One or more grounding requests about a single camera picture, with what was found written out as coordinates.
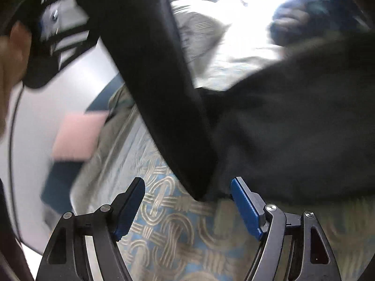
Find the black cable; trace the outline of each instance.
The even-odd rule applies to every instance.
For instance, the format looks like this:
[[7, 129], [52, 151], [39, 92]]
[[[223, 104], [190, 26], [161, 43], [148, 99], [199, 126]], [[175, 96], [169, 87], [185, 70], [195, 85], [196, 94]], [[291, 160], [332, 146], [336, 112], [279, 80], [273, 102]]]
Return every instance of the black cable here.
[[14, 226], [15, 226], [15, 234], [16, 237], [20, 242], [21, 240], [21, 233], [19, 231], [19, 223], [18, 223], [18, 215], [17, 215], [17, 209], [16, 209], [16, 203], [15, 203], [15, 196], [14, 196], [14, 182], [13, 182], [13, 134], [14, 134], [14, 126], [15, 126], [15, 120], [17, 116], [17, 110], [19, 106], [19, 102], [21, 100], [23, 91], [25, 89], [25, 86], [22, 84], [22, 88], [20, 92], [18, 93], [18, 97], [16, 100], [16, 105], [14, 106], [13, 114], [12, 114], [12, 122], [11, 122], [11, 128], [9, 132], [9, 146], [8, 146], [8, 174], [9, 174], [9, 188], [11, 193], [11, 205], [12, 205], [12, 211], [13, 211], [13, 218], [14, 218]]

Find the white wall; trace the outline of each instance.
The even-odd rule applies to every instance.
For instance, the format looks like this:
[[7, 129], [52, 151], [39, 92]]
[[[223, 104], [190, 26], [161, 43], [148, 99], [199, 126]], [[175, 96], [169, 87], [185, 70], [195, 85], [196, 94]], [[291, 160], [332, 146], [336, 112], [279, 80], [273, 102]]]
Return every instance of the white wall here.
[[[37, 251], [44, 251], [50, 236], [43, 221], [40, 195], [52, 164], [51, 151], [60, 122], [67, 112], [85, 111], [117, 73], [104, 45], [99, 43], [45, 88], [25, 89], [14, 131], [13, 176], [22, 239]], [[10, 113], [14, 109], [15, 94], [11, 98]], [[0, 144], [0, 177], [10, 209], [8, 140], [9, 128]]]

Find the person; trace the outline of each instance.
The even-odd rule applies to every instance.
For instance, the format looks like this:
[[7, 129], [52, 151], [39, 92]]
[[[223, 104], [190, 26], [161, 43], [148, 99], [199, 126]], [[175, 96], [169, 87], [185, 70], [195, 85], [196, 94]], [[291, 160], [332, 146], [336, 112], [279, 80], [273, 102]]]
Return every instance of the person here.
[[[0, 37], [0, 138], [6, 127], [12, 89], [22, 80], [27, 69], [30, 47], [31, 33], [20, 22], [14, 24], [9, 36]], [[33, 280], [21, 245], [12, 230], [1, 182], [0, 280]]]

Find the pink cloth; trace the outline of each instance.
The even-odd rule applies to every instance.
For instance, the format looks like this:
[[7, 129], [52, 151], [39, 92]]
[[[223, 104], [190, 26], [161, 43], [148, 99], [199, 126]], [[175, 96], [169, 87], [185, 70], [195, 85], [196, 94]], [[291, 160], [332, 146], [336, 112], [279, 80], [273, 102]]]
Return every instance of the pink cloth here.
[[55, 161], [87, 161], [98, 146], [108, 111], [65, 115], [52, 149]]

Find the pillow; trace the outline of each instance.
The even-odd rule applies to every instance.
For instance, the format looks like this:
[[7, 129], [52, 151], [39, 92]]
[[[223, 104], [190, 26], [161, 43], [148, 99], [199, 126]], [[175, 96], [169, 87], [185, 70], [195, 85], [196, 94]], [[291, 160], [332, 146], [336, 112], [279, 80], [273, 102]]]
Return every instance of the pillow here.
[[177, 0], [171, 3], [188, 63], [210, 50], [230, 22], [222, 9], [205, 0]]
[[65, 115], [52, 149], [55, 161], [87, 161], [98, 146], [108, 111]]

